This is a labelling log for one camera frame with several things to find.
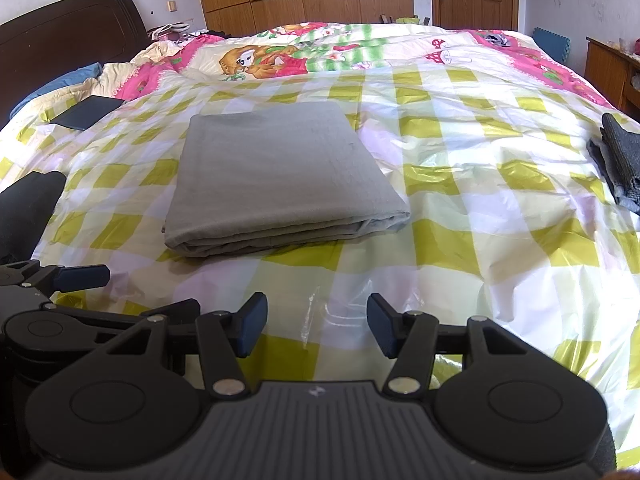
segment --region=gray fabric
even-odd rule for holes
[[[402,227],[407,204],[335,103],[194,116],[164,241],[243,254]]]
[[[625,196],[640,201],[640,135],[622,128],[611,114],[602,116],[602,140],[620,174]]]
[[[587,141],[587,151],[595,161],[601,176],[607,181],[616,204],[634,213],[640,212],[640,206],[625,194],[625,187],[622,185],[608,146],[600,139],[590,139]]]

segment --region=metal screw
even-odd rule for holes
[[[244,383],[238,379],[220,379],[213,383],[213,391],[226,396],[241,394],[244,392]]]
[[[386,384],[396,394],[413,394],[420,389],[420,383],[412,377],[396,377]]]

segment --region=bed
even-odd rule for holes
[[[85,132],[49,124],[91,94],[129,102]],[[169,251],[162,225],[190,117],[313,100],[340,105],[411,224],[235,258]],[[490,316],[600,390],[626,466],[640,462],[640,223],[586,152],[605,111],[640,133],[516,32],[293,24],[155,43],[33,100],[0,132],[0,189],[33,170],[68,175],[34,257],[108,264],[112,279],[59,303],[236,310],[264,292],[268,325],[242,362],[254,381],[383,378],[391,363],[366,325],[373,292],[443,323]],[[459,369],[442,357],[433,386]]]

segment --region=wooden desk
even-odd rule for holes
[[[640,120],[640,91],[631,78],[640,72],[640,61],[601,41],[589,41],[584,77],[618,110]]]

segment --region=dark wooden headboard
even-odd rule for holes
[[[131,0],[62,0],[0,25],[0,128],[52,79],[95,62],[129,61],[148,45]]]

